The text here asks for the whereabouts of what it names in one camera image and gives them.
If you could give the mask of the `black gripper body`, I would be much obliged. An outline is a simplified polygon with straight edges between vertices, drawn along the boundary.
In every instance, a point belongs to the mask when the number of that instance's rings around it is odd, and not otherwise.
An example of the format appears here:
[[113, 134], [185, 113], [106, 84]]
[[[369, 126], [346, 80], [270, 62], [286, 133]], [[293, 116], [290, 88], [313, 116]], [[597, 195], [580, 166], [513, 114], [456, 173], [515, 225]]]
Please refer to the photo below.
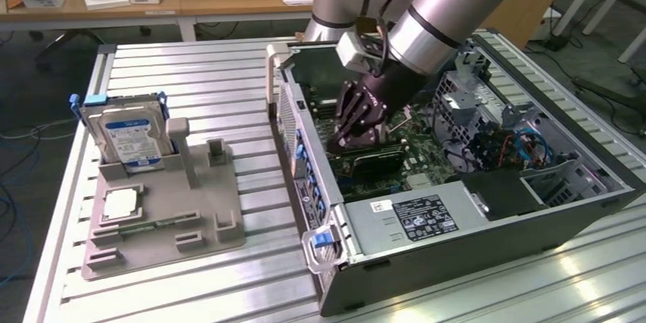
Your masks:
[[402, 64], [388, 64], [378, 76], [361, 76], [361, 130], [378, 125], [424, 87], [427, 76]]

